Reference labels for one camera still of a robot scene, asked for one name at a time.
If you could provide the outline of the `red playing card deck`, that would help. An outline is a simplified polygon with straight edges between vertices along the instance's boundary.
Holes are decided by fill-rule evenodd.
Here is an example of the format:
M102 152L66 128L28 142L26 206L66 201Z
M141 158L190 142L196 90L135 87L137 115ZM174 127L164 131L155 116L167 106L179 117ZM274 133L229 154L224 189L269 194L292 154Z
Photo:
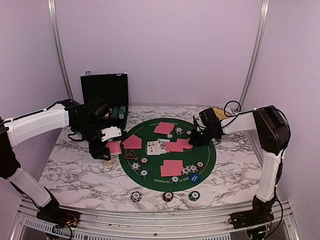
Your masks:
M122 153L120 143L117 141L110 141L105 146L109 149L110 155L120 155Z

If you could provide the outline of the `red black chip stack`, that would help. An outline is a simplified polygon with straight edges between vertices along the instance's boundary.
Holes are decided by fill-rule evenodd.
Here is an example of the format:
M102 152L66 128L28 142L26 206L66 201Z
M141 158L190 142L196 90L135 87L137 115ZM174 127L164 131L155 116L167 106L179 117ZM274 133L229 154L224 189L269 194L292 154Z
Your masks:
M171 202L173 200L174 194L171 191L166 191L162 194L162 199L165 202Z

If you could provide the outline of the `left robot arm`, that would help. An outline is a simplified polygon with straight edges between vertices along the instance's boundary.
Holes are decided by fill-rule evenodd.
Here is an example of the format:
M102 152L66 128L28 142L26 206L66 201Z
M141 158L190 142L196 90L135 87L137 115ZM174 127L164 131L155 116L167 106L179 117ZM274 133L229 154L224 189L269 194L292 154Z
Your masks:
M109 116L110 108L102 99L95 97L86 104L70 98L56 101L47 108L2 119L0 177L31 199L41 219L65 223L77 212L63 210L55 196L29 171L29 168L35 170L45 162L41 152L46 144L40 136L69 127L73 134L81 135L81 142L88 142L89 152L94 159L107 159L110 157L107 141L122 134L120 128L106 124Z

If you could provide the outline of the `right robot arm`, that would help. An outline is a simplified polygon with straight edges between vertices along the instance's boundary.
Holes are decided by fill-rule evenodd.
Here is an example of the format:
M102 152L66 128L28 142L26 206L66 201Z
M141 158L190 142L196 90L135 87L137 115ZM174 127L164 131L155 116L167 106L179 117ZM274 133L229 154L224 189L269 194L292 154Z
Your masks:
M283 159L291 139L291 128L285 114L274 105L228 114L219 119L213 108L199 113L200 120L193 119L189 143L207 146L210 141L238 132L254 131L260 144L262 173L252 209L246 212L252 224L258 224L271 212L277 200L277 186L283 172Z

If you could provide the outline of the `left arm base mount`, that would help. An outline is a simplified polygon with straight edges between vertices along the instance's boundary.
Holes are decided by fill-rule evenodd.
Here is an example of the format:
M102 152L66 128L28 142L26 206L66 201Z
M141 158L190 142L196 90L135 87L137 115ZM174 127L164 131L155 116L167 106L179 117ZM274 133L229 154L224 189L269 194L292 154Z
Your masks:
M36 217L40 220L54 223L56 228L77 227L81 214L78 211L59 209L57 215L52 216L38 211Z

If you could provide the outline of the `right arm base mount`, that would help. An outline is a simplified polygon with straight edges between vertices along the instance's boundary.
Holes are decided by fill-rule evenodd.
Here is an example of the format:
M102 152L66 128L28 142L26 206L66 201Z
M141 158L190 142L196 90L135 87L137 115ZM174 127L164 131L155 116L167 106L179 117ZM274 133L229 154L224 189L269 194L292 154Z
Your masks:
M230 214L228 223L233 225L234 229L241 229L272 222L274 219L272 212L254 215L253 210L246 210Z

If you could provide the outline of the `blue small blind button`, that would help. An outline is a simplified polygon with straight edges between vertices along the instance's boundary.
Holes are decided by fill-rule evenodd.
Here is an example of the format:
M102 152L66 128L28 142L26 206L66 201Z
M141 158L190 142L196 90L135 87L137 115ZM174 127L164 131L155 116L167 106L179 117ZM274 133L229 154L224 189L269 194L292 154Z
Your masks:
M195 174L195 173L191 174L188 179L193 184L198 184L198 183L201 182L200 175L199 174Z

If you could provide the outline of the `white chips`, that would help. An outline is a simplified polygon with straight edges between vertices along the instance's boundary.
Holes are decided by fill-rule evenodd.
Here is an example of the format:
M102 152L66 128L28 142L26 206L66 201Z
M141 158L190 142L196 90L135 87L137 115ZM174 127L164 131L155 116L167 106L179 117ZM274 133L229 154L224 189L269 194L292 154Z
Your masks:
M187 165L183 168L181 174L182 175L189 175L189 174L193 174L196 173L198 171L198 168L196 165L192 164L192 165Z
M181 127L176 127L175 128L175 133L177 135L182 135L184 133L183 129Z
M130 167L133 171L138 171L140 170L141 165L138 162L133 162Z

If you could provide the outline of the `red card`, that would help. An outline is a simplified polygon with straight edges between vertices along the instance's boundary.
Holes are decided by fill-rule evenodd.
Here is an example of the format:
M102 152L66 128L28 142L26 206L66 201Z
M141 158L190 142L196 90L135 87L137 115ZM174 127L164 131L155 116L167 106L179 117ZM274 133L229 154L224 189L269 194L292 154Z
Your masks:
M164 135L169 135L173 130L173 126L171 125L158 125L154 129L154 133L156 134L164 134Z
M172 167L175 166L175 167L179 168L181 171L184 168L182 160L164 160L163 165L164 166L172 166Z
M141 149L142 148L142 139L139 138L139 139L132 140L129 148L130 149Z

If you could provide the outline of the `black triangular dealer button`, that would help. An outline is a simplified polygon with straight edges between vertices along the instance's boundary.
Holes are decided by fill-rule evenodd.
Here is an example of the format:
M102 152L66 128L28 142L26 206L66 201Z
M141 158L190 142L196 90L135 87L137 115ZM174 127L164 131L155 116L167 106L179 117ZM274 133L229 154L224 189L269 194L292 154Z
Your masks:
M125 156L126 160L137 160L138 157L135 153L135 151L132 149L126 156Z

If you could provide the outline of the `teal chip stack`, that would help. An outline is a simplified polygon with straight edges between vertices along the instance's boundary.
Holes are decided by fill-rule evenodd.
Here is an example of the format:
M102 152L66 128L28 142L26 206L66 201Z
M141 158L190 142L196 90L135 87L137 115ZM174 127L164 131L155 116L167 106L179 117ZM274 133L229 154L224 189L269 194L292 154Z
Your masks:
M198 191L192 191L189 193L188 198L190 201L195 202L200 198L200 193Z

